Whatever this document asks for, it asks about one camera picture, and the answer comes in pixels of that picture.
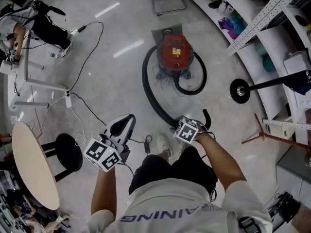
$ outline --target white floor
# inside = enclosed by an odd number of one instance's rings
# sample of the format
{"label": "white floor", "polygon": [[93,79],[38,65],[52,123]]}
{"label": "white floor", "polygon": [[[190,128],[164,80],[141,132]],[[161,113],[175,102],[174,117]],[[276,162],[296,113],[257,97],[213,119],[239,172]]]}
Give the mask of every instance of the white floor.
{"label": "white floor", "polygon": [[[149,79],[157,99],[172,117],[187,115],[203,120],[202,110],[206,108],[211,115],[211,130],[215,133],[217,141],[238,161],[259,199],[266,203],[271,198],[278,188],[275,164],[288,146],[270,139],[241,144],[242,140],[258,132],[254,113],[263,118],[264,110],[256,92],[252,92],[249,102],[243,105],[236,104],[231,99],[229,86],[235,78],[243,78],[248,82],[251,80],[238,57],[228,55],[228,42],[222,33],[195,4],[186,0],[187,10],[156,17],[152,14],[150,0],[44,1],[64,10],[66,17],[50,14],[54,23],[68,30],[80,28],[95,20],[104,24],[101,41],[86,63],[73,92],[84,98],[94,113],[105,122],[120,115],[134,114],[137,123],[132,138],[143,141],[147,134],[152,135],[152,153],[157,153],[157,133],[165,132],[170,136],[175,152],[174,159],[180,154],[178,142],[173,139],[169,126],[157,116],[146,98],[141,81],[141,65],[146,52],[155,44],[151,30],[182,23],[184,35],[207,67],[207,84],[197,96],[177,94],[173,84],[156,81],[154,73],[157,67],[153,56],[149,65]],[[169,1],[161,0],[161,6],[180,5],[178,0]],[[116,3],[120,4],[95,18],[96,14]],[[73,47],[65,59],[51,58],[51,50],[46,46],[31,50],[30,59],[45,65],[45,69],[40,72],[31,70],[31,75],[71,87],[83,61],[96,45],[100,32],[100,24],[93,23],[83,32],[73,35]],[[191,82],[199,82],[200,70],[196,62],[191,69],[194,73]],[[61,92],[55,92],[55,98],[52,100],[51,93],[50,90],[34,87],[35,101],[48,101],[51,104],[63,96]],[[31,90],[24,91],[21,97],[31,100]],[[103,130],[103,124],[91,114],[81,100],[73,99],[73,109],[81,118],[88,139]],[[46,108],[37,107],[36,110],[42,123]],[[11,115],[17,115],[26,123],[33,120],[34,131],[37,133],[39,124],[33,107],[19,107],[17,112],[7,114],[9,130],[13,127]],[[60,133],[68,133],[73,137],[82,133],[79,120],[66,108],[65,100],[60,100],[50,109],[40,142],[54,141]],[[132,152],[127,164],[135,170],[145,157],[144,148],[142,144],[134,142],[130,142],[129,146]],[[49,158],[49,163],[53,174],[63,170],[56,157]],[[132,175],[125,166],[117,166],[116,173],[120,216],[126,210],[127,191]],[[78,172],[57,183],[61,209],[71,215],[70,232],[78,232],[90,217],[90,202],[96,177],[96,169],[84,159]],[[220,205],[224,197],[220,183],[217,190],[216,204]]]}

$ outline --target beige tabletop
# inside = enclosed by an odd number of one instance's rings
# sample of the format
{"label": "beige tabletop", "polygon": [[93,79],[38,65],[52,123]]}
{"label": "beige tabletop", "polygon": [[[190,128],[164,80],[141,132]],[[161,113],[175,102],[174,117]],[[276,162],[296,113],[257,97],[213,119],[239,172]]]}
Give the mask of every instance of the beige tabletop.
{"label": "beige tabletop", "polygon": [[56,210],[59,196],[44,151],[29,126],[17,123],[12,148],[18,172],[30,193],[45,207]]}

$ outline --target bottle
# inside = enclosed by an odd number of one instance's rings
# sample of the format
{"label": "bottle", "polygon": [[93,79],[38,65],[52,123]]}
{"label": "bottle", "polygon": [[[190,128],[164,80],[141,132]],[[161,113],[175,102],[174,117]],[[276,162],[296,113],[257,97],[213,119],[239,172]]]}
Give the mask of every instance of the bottle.
{"label": "bottle", "polygon": [[55,58],[55,59],[57,59],[57,54],[55,54],[55,53],[51,53],[51,55],[50,55],[52,58]]}

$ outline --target power strip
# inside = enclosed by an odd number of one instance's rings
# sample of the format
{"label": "power strip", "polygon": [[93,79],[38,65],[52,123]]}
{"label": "power strip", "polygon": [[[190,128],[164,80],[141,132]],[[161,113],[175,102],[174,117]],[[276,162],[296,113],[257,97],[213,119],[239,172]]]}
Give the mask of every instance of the power strip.
{"label": "power strip", "polygon": [[67,92],[69,93],[69,90],[64,91],[65,100],[66,100],[66,107],[71,108],[72,107],[71,96],[69,94],[67,94]]}

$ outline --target black stool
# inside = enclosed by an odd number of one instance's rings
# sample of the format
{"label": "black stool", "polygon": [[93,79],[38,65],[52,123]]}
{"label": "black stool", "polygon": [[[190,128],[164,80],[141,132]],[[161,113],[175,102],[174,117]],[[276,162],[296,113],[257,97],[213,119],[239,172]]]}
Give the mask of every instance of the black stool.
{"label": "black stool", "polygon": [[82,167],[82,153],[79,146],[75,145],[74,139],[68,134],[60,134],[54,142],[41,145],[46,152],[47,158],[57,155],[59,162],[66,168],[65,171],[55,176],[56,182],[62,180],[69,174],[80,170]]}

